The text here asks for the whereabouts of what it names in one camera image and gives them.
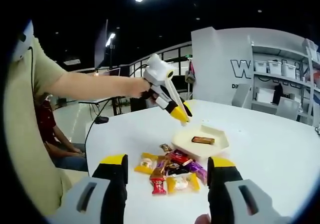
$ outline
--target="shelving unit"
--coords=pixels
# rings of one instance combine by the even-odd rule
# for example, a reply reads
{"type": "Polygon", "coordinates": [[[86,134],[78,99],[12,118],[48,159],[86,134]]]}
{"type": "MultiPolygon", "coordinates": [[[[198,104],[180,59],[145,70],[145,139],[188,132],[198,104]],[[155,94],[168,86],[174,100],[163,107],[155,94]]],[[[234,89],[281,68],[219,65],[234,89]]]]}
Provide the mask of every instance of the shelving unit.
{"type": "MultiPolygon", "coordinates": [[[[304,89],[308,89],[310,93],[310,100],[308,100],[308,111],[299,113],[298,115],[301,117],[307,118],[307,123],[311,124],[313,120],[312,116],[312,108],[313,108],[313,103],[314,103],[314,94],[318,93],[320,94],[320,88],[316,88],[313,85],[314,79],[313,79],[313,70],[314,68],[320,69],[320,61],[315,61],[311,59],[310,51],[306,48],[306,53],[298,52],[295,50],[291,49],[286,49],[286,48],[280,48],[276,46],[267,46],[267,45],[261,45],[261,44],[251,44],[252,47],[252,60],[254,61],[254,54],[260,54],[260,55],[270,55],[270,56],[276,56],[280,58],[287,58],[294,60],[296,62],[299,62],[301,66],[303,64],[308,65],[308,69],[312,71],[311,73],[311,79],[310,83],[306,83],[302,81],[302,76],[303,73],[301,73],[301,80],[299,79],[293,79],[293,78],[288,78],[282,75],[276,75],[276,74],[270,74],[270,73],[261,73],[261,72],[255,72],[254,66],[252,66],[252,73],[253,73],[253,79],[252,79],[252,87],[255,87],[255,77],[265,77],[268,79],[276,79],[276,80],[282,80],[290,83],[294,83],[296,85],[300,85],[302,87],[301,91],[301,100],[303,101],[304,96],[304,89]]],[[[258,106],[263,106],[271,109],[277,109],[278,106],[276,104],[272,103],[264,103],[264,102],[259,102],[254,100],[254,92],[252,92],[252,106],[258,105],[258,106]]]]}

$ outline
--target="wall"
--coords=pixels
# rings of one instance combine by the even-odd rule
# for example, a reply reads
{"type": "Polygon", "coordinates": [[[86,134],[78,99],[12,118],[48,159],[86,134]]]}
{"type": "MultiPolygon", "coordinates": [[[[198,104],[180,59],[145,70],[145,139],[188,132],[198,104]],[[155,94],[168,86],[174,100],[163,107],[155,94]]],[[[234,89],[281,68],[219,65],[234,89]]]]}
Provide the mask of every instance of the wall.
{"type": "Polygon", "coordinates": [[[304,38],[263,28],[215,30],[191,33],[196,85],[195,99],[231,104],[239,83],[250,83],[253,72],[251,41],[303,52],[304,38]]]}

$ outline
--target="purple candy wrapper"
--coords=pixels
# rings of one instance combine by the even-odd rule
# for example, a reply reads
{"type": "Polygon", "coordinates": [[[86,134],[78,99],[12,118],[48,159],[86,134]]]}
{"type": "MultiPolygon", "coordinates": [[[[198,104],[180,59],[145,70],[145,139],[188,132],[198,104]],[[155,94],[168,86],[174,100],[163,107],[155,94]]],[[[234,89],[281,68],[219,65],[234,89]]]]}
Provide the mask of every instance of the purple candy wrapper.
{"type": "Polygon", "coordinates": [[[199,163],[192,161],[186,165],[186,167],[190,170],[190,172],[195,173],[204,185],[207,184],[208,173],[199,163]]]}

